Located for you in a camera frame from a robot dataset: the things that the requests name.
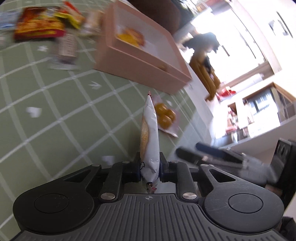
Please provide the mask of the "grey bar packet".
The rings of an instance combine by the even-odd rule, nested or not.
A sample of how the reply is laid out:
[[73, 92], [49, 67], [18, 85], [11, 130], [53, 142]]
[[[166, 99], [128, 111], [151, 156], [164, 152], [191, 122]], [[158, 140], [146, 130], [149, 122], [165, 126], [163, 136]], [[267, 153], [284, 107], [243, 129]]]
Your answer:
[[56, 39], [48, 67], [55, 70], [78, 70], [79, 66], [76, 64], [77, 57], [77, 41], [75, 36], [73, 34], [65, 34], [63, 37]]

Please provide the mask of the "packet of brown eggs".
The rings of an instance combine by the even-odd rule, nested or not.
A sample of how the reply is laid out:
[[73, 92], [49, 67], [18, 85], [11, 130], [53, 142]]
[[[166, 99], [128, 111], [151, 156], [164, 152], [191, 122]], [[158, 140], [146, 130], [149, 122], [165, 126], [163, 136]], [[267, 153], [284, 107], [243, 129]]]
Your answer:
[[179, 136], [180, 114], [169, 100], [159, 95], [152, 99], [157, 114], [158, 129], [177, 138]]

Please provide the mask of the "brown upholstered chair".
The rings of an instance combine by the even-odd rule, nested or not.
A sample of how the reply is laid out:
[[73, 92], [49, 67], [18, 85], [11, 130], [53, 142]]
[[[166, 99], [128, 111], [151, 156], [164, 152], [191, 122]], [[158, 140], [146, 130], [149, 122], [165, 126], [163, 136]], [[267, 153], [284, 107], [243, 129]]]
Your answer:
[[177, 32], [181, 14], [170, 0], [128, 0], [137, 10], [165, 28], [171, 35]]

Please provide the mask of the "red spicy snack packet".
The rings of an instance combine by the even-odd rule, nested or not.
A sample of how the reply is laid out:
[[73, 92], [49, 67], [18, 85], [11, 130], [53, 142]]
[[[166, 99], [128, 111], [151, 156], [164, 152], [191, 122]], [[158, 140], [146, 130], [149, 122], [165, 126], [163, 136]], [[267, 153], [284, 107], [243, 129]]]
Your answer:
[[56, 16], [57, 6], [24, 8], [14, 30], [16, 41], [59, 38], [65, 34], [64, 23]]

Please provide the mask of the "yellow red biscuit packet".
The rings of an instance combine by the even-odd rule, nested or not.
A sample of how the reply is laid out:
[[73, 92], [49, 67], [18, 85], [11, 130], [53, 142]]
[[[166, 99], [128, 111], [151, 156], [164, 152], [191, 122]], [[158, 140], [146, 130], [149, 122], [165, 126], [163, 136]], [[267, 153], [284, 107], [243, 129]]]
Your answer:
[[55, 12], [54, 16], [66, 19], [76, 29], [80, 29], [85, 17], [69, 1], [63, 1], [62, 6]]

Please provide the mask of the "pink cardboard box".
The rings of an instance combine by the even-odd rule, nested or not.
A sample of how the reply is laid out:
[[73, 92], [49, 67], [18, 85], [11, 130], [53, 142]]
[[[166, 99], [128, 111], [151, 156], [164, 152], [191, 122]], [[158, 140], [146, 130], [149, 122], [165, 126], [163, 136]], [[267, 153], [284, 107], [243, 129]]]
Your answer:
[[[119, 39], [127, 28], [143, 35], [136, 47]], [[168, 94], [175, 94], [191, 74], [171, 34], [140, 11], [121, 1], [111, 3], [103, 15], [94, 69], [123, 77]]]

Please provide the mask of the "green grid tablecloth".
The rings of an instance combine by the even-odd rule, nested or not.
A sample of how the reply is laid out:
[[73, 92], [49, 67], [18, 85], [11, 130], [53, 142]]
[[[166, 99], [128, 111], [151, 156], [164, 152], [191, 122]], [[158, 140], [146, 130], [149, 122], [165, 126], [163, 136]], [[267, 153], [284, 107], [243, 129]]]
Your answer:
[[176, 109], [178, 135], [159, 134], [173, 159], [179, 146], [211, 142], [205, 104], [188, 89], [168, 95], [93, 69], [96, 43], [77, 38], [77, 69], [48, 67], [53, 41], [15, 42], [1, 31], [1, 240], [19, 227], [12, 207], [23, 192], [91, 164], [132, 160], [146, 95]]

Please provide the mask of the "tan chair with dark clothes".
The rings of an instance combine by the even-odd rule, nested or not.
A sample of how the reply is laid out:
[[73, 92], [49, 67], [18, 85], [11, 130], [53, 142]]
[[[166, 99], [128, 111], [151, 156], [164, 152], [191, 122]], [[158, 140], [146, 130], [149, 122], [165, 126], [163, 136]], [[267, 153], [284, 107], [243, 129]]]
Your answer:
[[221, 82], [210, 63], [208, 53], [212, 51], [217, 52], [220, 46], [217, 37], [213, 33], [197, 34], [182, 45], [185, 48], [194, 50], [189, 66], [208, 91], [206, 100], [212, 101], [220, 88]]

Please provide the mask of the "white snack packet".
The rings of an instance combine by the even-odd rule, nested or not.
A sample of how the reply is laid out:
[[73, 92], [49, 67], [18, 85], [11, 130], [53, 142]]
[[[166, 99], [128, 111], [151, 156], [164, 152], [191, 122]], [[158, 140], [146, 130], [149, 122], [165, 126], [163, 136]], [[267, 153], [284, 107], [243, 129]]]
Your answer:
[[149, 92], [142, 112], [140, 131], [140, 173], [147, 193], [155, 193], [157, 190], [159, 167], [158, 120]]

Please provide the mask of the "yellow snack packet in box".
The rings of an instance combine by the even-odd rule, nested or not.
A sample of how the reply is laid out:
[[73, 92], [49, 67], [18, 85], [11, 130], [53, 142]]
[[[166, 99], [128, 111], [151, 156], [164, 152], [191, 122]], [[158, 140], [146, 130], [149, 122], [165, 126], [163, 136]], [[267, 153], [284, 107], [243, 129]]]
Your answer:
[[138, 48], [145, 46], [144, 35], [133, 28], [124, 28], [123, 31], [116, 36], [118, 39]]

